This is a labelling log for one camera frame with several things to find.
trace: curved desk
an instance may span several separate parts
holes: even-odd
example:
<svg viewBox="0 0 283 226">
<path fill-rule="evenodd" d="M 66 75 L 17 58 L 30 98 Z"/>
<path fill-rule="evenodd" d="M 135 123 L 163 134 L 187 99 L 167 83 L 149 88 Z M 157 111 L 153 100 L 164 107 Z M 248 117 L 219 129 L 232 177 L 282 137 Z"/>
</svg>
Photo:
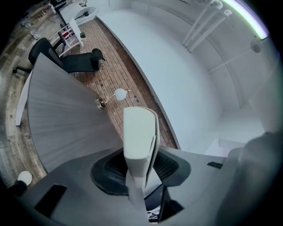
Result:
<svg viewBox="0 0 283 226">
<path fill-rule="evenodd" d="M 122 147 L 98 94 L 42 53 L 28 91 L 28 120 L 34 146 L 47 172 L 62 163 L 101 150 Z"/>
</svg>

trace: black office chair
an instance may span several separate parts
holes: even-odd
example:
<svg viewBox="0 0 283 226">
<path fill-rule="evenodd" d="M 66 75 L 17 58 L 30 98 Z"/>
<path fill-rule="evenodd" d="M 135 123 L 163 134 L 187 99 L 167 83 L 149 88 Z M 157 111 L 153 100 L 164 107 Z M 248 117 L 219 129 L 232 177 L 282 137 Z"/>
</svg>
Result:
<svg viewBox="0 0 283 226">
<path fill-rule="evenodd" d="M 35 43 L 30 51 L 30 54 L 28 55 L 28 59 L 32 65 L 35 64 L 38 55 L 40 53 L 43 53 L 46 57 L 48 57 L 68 73 L 99 71 L 99 60 L 105 61 L 100 49 L 93 49 L 92 53 L 75 54 L 65 57 L 62 56 L 60 58 L 55 49 L 58 48 L 58 46 L 60 46 L 62 43 L 64 46 L 66 46 L 66 40 L 61 33 L 58 34 L 60 40 L 55 44 L 55 46 L 52 46 L 46 38 L 42 38 L 37 43 Z M 16 66 L 13 69 L 13 73 L 16 73 L 17 70 L 30 73 L 32 69 Z"/>
</svg>

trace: black object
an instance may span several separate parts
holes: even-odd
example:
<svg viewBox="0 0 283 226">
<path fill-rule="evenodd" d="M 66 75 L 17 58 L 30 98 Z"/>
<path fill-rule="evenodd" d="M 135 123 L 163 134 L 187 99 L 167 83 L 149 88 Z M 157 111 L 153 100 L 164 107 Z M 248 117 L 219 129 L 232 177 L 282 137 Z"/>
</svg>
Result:
<svg viewBox="0 0 283 226">
<path fill-rule="evenodd" d="M 9 191 L 18 197 L 21 197 L 24 192 L 27 191 L 27 185 L 23 181 L 16 181 L 13 186 L 9 188 Z"/>
<path fill-rule="evenodd" d="M 190 164 L 167 151 L 159 149 L 153 165 L 164 186 L 182 184 L 191 172 Z M 98 160 L 91 169 L 93 183 L 109 195 L 127 196 L 126 173 L 128 167 L 123 149 Z"/>
<path fill-rule="evenodd" d="M 24 12 L 22 18 L 25 18 L 28 15 L 28 12 Z"/>
<path fill-rule="evenodd" d="M 149 219 L 149 222 L 158 222 L 158 218 L 157 219 Z"/>
<path fill-rule="evenodd" d="M 48 57 L 68 73 L 99 71 L 99 60 L 105 61 L 100 49 L 93 49 L 92 53 L 75 54 L 60 58 L 55 49 L 62 43 L 65 46 L 66 41 L 61 33 L 58 34 L 60 40 L 55 44 L 54 47 L 46 38 L 42 38 L 35 43 L 28 56 L 28 59 L 32 65 L 35 64 L 38 55 L 43 53 L 46 57 Z M 16 73 L 18 69 L 27 73 L 30 73 L 32 70 L 30 68 L 16 66 L 13 69 L 13 73 Z"/>
<path fill-rule="evenodd" d="M 85 16 L 89 16 L 91 13 L 93 13 L 96 9 L 94 7 L 88 7 L 88 8 L 85 8 L 81 11 L 79 11 L 76 15 L 76 18 L 75 19 L 79 19 L 79 18 L 83 18 Z"/>
<path fill-rule="evenodd" d="M 207 165 L 208 165 L 208 166 L 215 167 L 215 168 L 217 168 L 217 169 L 221 169 L 222 166 L 223 166 L 223 164 L 217 163 L 217 162 L 209 162 Z"/>
<path fill-rule="evenodd" d="M 120 149 L 93 164 L 90 176 L 93 183 L 105 193 L 127 196 L 127 170 L 123 149 Z"/>
<path fill-rule="evenodd" d="M 158 222 L 164 221 L 167 218 L 172 217 L 183 209 L 184 208 L 178 202 L 171 200 L 167 188 L 164 187 Z"/>
<path fill-rule="evenodd" d="M 64 20 L 60 9 L 66 5 L 66 0 L 51 0 L 50 3 L 53 5 L 55 11 L 58 13 L 60 19 L 62 20 L 62 22 L 64 23 L 64 26 L 67 25 L 66 21 Z"/>
<path fill-rule="evenodd" d="M 191 173 L 191 165 L 176 155 L 159 149 L 153 168 L 166 187 L 182 184 Z"/>
<path fill-rule="evenodd" d="M 85 38 L 85 37 L 86 37 L 86 36 L 85 36 L 85 33 L 84 33 L 84 32 L 81 32 L 81 33 L 80 33 L 80 37 L 81 37 L 81 38 Z"/>
<path fill-rule="evenodd" d="M 67 188 L 62 185 L 53 185 L 35 206 L 35 209 L 44 216 L 50 217 L 66 189 Z"/>
<path fill-rule="evenodd" d="M 161 205 L 164 185 L 159 185 L 152 193 L 145 197 L 145 207 L 147 211 L 154 210 Z"/>
</svg>

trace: wall lamp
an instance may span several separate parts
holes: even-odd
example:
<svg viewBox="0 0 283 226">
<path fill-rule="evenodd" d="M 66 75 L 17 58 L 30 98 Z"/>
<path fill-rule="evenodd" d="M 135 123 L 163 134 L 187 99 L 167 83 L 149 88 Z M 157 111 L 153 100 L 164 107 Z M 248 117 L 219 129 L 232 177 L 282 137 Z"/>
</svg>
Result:
<svg viewBox="0 0 283 226">
<path fill-rule="evenodd" d="M 98 104 L 98 106 L 99 106 L 100 108 L 104 109 L 104 108 L 106 108 L 108 101 L 109 101 L 112 97 L 115 96 L 115 97 L 116 97 L 116 100 L 122 101 L 122 100 L 125 100 L 125 99 L 126 99 L 127 94 L 128 94 L 128 92 L 130 92 L 130 91 L 132 91 L 132 90 L 131 90 L 131 89 L 126 89 L 126 90 L 125 90 L 125 89 L 119 88 L 119 89 L 116 89 L 116 90 L 115 90 L 115 93 L 114 93 L 111 97 L 109 97 L 107 100 L 103 99 L 102 97 L 98 97 L 98 98 L 96 99 L 96 102 L 97 102 L 97 104 Z"/>
</svg>

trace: white fan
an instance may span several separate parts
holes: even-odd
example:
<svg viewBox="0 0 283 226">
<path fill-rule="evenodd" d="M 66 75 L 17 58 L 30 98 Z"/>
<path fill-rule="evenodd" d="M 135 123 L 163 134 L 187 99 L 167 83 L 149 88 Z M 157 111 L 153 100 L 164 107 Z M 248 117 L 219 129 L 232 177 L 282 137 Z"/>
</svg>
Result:
<svg viewBox="0 0 283 226">
<path fill-rule="evenodd" d="M 83 18 L 85 16 L 89 16 L 95 11 L 95 7 L 88 7 L 78 12 L 75 19 Z"/>
</svg>

